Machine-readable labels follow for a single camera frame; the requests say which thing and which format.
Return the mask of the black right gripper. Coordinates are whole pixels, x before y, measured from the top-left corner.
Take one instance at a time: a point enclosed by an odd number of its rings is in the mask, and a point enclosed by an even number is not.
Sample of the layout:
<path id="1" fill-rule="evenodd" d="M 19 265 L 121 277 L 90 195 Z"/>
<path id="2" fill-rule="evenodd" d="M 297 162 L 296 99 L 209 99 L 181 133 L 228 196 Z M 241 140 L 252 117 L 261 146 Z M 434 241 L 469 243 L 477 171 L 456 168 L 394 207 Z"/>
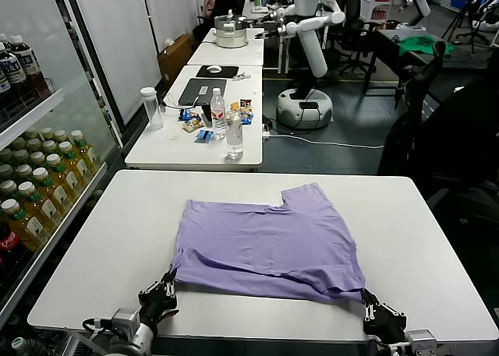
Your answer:
<path id="1" fill-rule="evenodd" d="M 367 289 L 361 292 L 365 317 L 363 332 L 377 337 L 382 343 L 398 343 L 405 340 L 406 316 Z"/>

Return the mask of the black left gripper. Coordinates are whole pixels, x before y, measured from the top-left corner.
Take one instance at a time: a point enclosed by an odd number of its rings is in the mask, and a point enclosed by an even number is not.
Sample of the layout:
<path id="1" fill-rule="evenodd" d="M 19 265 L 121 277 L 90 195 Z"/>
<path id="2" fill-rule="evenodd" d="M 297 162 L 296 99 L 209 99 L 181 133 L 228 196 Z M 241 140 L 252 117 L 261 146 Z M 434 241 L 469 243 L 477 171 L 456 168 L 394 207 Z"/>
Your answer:
<path id="1" fill-rule="evenodd" d="M 175 275 L 176 272 L 167 272 L 160 280 L 139 292 L 141 323 L 148 326 L 157 325 L 179 313 L 175 296 Z"/>

